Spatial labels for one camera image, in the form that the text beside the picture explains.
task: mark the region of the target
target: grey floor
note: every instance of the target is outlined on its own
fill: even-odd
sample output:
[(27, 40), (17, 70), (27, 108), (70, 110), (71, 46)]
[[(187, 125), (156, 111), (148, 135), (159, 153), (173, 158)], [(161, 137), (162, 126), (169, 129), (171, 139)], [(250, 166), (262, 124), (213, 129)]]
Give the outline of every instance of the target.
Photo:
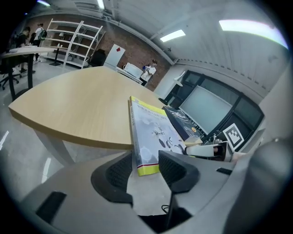
[[(34, 64), (33, 69), (36, 70), (33, 75), (34, 86), (62, 74), (62, 66), (50, 66), (51, 62), (43, 60)], [(66, 66), (63, 72), (73, 70), (77, 68)], [(17, 79), (20, 83), (14, 83), (16, 93), (27, 87), (26, 75)], [(10, 103), (11, 95), (7, 83), (5, 90), (0, 88), (0, 140), (9, 131), (0, 150), (0, 173), (11, 198), (20, 202), (32, 189), (46, 181), (63, 166), (47, 151), (30, 127), (11, 116), (8, 110)], [(69, 142), (65, 142), (65, 146), (75, 162), (122, 152)], [(160, 173), (138, 177), (134, 169), (128, 181), (127, 191), (133, 196), (133, 209), (139, 215), (164, 214), (161, 206), (168, 205), (170, 200), (170, 190)]]

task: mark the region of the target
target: brick wall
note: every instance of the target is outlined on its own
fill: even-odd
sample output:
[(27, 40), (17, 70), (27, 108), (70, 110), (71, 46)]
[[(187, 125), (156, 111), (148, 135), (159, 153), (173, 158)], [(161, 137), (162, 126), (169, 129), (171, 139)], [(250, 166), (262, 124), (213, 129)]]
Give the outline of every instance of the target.
[[(154, 74), (152, 80), (147, 84), (147, 88), (154, 91), (157, 85), (160, 83), (161, 79), (164, 77), (166, 72), (170, 68), (170, 64), (151, 46), (146, 44), (144, 41), (134, 36), (133, 34), (115, 26), (110, 23), (106, 23), (104, 21), (96, 20), (90, 17), (85, 16), (74, 16), (74, 15), (50, 15), (50, 16), (39, 16), (27, 21), (26, 26), (30, 26), (32, 32), (34, 32), (39, 23), (44, 24), (44, 29), (48, 28), (48, 25), (51, 19), (58, 21), (71, 21), (71, 22), (80, 22), (84, 21), (85, 24), (93, 25), (96, 27), (103, 26), (106, 34), (102, 38), (101, 42), (98, 45), (98, 48), (105, 50), (106, 54), (109, 53), (113, 44), (117, 44), (124, 48), (126, 51), (122, 56), (120, 62), (118, 63), (118, 67), (122, 67), (127, 63), (131, 63), (138, 68), (142, 68), (144, 65), (152, 62), (152, 59), (158, 61), (157, 71)], [(88, 40), (83, 39), (83, 44), (90, 43)], [(79, 47), (78, 53), (85, 54), (84, 50), (86, 48)]]

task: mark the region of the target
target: curved table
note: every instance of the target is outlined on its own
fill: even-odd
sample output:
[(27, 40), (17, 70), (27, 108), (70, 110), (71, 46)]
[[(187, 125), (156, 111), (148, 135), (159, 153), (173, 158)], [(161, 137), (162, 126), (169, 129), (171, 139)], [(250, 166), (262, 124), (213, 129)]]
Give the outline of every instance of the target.
[(162, 108), (150, 90), (112, 71), (93, 67), (51, 78), (9, 105), (63, 165), (74, 161), (62, 140), (108, 149), (132, 149), (129, 97)]

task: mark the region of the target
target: table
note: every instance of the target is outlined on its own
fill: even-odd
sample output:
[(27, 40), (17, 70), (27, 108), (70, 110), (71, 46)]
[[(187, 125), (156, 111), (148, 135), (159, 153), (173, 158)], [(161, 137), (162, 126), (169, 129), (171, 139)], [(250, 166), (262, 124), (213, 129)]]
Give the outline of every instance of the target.
[(19, 93), (15, 94), (14, 86), (13, 86), (13, 80), (12, 80), (12, 68), (9, 68), (8, 76), (9, 76), (9, 88), (12, 100), (14, 101), (16, 98), (18, 98), (20, 95), (28, 91), (33, 87), (33, 55), (35, 53), (46, 53), (46, 52), (52, 52), (54, 49), (45, 48), (45, 47), (22, 47), (13, 49), (11, 51), (16, 52), (9, 52), (9, 53), (3, 53), (1, 54), (2, 59), (7, 59), (7, 65), (11, 66), (11, 59), (15, 56), (19, 55), (28, 55), (28, 64), (27, 64), (27, 84), (28, 88), (20, 91)]
[(9, 105), (12, 116), (32, 127), (63, 165), (74, 161), (64, 141), (133, 149), (129, 98), (162, 108), (150, 90), (107, 67), (92, 67), (51, 78)]
[(128, 78), (134, 80), (136, 83), (142, 84), (142, 81), (139, 78), (129, 74), (128, 72), (124, 71), (123, 69), (121, 69), (119, 67), (116, 67), (116, 71), (121, 73), (121, 74), (123, 74), (123, 75), (125, 75), (125, 76), (127, 76)]
[(55, 48), (57, 49), (57, 52), (56, 52), (56, 56), (55, 56), (55, 60), (53, 63), (49, 64), (51, 66), (59, 66), (60, 64), (57, 63), (57, 57), (58, 57), (58, 52), (59, 52), (59, 49), (64, 49), (67, 51), (68, 48), (64, 48), (64, 47), (60, 47), (60, 46), (50, 46), (51, 48)]

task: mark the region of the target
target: white table leg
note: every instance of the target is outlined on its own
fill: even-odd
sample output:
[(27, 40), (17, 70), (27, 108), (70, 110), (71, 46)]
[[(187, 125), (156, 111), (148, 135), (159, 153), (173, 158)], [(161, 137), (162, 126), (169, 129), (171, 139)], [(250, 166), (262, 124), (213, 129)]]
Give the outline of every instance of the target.
[(40, 141), (47, 148), (47, 150), (60, 162), (63, 166), (74, 164), (72, 157), (67, 151), (62, 140), (53, 138), (44, 133), (35, 130)]

